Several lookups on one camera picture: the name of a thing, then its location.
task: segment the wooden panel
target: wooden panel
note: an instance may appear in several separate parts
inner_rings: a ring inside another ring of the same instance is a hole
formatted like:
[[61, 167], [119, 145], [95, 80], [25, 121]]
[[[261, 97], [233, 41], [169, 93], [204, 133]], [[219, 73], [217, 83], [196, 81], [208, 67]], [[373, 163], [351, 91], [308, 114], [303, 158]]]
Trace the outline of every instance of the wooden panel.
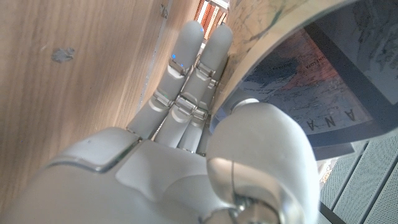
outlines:
[[[134, 116], [161, 4], [168, 0], [0, 1], [0, 211], [65, 146]], [[162, 44], [175, 41], [197, 6], [173, 1]], [[53, 62], [59, 47], [74, 48], [74, 59]], [[162, 50], [170, 47], [160, 46], [158, 55], [168, 54]], [[159, 75], [152, 73], [152, 82]], [[146, 91], [155, 86], [150, 81]]]

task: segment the metal grate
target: metal grate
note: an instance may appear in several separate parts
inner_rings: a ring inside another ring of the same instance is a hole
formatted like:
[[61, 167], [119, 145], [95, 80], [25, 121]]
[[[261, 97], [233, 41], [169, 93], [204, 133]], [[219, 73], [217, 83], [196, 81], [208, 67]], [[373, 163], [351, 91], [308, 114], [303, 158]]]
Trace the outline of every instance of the metal grate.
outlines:
[[333, 209], [342, 188], [344, 188], [346, 180], [354, 169], [356, 160], [357, 157], [355, 156], [339, 159], [325, 185], [322, 187], [320, 200], [329, 209]]
[[347, 224], [361, 221], [378, 189], [393, 168], [398, 152], [398, 137], [374, 140], [368, 144], [355, 167], [333, 212]]
[[318, 224], [331, 224], [331, 222], [326, 217], [324, 217], [322, 215], [322, 213], [319, 213], [318, 222], [317, 223]]
[[365, 223], [398, 223], [398, 164], [369, 212]]

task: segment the robotic hand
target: robotic hand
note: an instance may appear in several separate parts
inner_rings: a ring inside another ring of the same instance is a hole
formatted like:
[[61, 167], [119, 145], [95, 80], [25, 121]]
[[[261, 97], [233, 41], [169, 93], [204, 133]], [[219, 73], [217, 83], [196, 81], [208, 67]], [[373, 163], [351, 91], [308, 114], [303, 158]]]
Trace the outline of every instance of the robotic hand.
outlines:
[[[127, 130], [108, 128], [70, 146], [0, 222], [315, 223], [315, 158], [285, 113], [237, 91], [225, 103], [231, 115], [203, 138], [232, 33], [217, 28], [194, 65], [202, 40], [201, 25], [187, 23]], [[194, 153], [203, 148], [206, 157]]]

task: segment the metal joint hinge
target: metal joint hinge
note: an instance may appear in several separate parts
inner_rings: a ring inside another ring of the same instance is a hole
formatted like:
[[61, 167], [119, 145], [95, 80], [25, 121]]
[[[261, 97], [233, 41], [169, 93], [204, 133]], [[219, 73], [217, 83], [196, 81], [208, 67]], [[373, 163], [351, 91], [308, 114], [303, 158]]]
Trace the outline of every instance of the metal joint hinge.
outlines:
[[179, 112], [185, 114], [186, 116], [191, 116], [193, 112], [197, 109], [197, 105], [185, 99], [181, 95], [179, 95], [177, 99], [175, 99], [175, 105], [178, 106]]
[[198, 118], [201, 121], [204, 121], [207, 119], [207, 110], [203, 109], [203, 108], [197, 108], [194, 112], [193, 112], [193, 117], [194, 118]]
[[213, 88], [214, 86], [217, 86], [217, 85], [218, 85], [218, 81], [211, 79], [210, 83], [208, 85], [208, 88]]
[[173, 104], [172, 100], [169, 100], [165, 95], [161, 94], [159, 91], [155, 90], [154, 97], [159, 103], [162, 103], [166, 107], [171, 107]]
[[206, 77], [212, 77], [216, 73], [216, 71], [208, 68], [206, 65], [204, 65], [200, 61], [197, 64], [197, 69], [199, 70], [199, 72], [201, 72]]
[[176, 71], [178, 71], [181, 75], [186, 75], [189, 71], [188, 69], [184, 69], [180, 64], [178, 64], [177, 62], [174, 62], [174, 60], [172, 58], [169, 59], [169, 65], [174, 68]]

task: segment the wooden surface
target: wooden surface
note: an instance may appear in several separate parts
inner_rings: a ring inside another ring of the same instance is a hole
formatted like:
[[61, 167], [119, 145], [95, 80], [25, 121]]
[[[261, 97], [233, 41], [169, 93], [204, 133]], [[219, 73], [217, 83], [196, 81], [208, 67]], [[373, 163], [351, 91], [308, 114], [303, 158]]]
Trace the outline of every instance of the wooden surface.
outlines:
[[[150, 97], [199, 0], [173, 0], [161, 29], [168, 3], [0, 1], [0, 211], [63, 148], [125, 127]], [[67, 47], [73, 60], [51, 60]]]

